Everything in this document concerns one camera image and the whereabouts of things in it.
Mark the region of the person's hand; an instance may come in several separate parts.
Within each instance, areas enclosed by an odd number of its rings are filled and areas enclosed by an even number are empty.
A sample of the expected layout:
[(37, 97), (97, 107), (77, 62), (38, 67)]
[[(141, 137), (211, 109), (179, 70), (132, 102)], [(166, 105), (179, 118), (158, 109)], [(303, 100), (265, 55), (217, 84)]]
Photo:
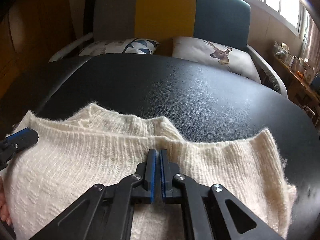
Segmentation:
[(3, 180), (0, 177), (0, 217), (1, 221), (6, 222), (8, 226), (11, 226), (12, 219), (8, 210), (8, 205), (5, 198)]

